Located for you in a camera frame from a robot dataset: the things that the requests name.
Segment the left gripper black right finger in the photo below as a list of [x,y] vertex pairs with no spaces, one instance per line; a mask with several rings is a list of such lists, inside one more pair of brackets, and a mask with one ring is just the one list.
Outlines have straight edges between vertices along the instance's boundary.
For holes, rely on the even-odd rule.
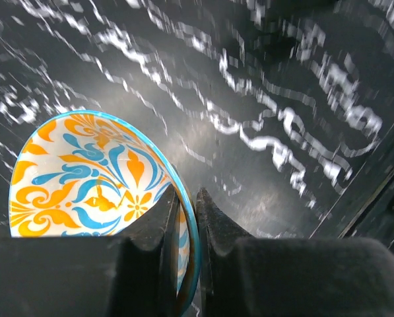
[[394,316],[394,255],[370,238],[257,238],[196,201],[204,316]]

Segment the orange blue floral bowl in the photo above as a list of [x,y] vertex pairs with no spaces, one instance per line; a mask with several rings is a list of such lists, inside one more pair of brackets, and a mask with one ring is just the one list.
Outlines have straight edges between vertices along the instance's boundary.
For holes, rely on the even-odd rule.
[[43,123],[26,141],[9,186],[13,238],[110,236],[136,223],[174,187],[180,210],[177,299],[190,306],[201,248],[187,186],[161,150],[113,115],[76,110]]

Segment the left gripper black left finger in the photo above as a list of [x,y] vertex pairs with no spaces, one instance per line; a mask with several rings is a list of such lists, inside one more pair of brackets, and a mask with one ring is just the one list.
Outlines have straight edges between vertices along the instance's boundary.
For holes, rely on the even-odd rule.
[[0,238],[0,316],[175,316],[172,186],[113,236]]

